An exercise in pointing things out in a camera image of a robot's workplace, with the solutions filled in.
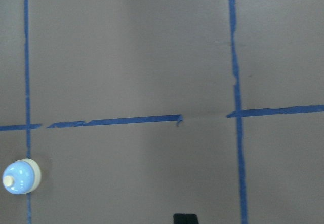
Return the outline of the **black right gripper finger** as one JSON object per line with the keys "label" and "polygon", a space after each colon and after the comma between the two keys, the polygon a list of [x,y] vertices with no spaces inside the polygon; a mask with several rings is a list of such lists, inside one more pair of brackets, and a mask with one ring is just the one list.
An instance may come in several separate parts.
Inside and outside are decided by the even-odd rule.
{"label": "black right gripper finger", "polygon": [[198,224],[198,218],[196,214],[175,213],[173,224]]}

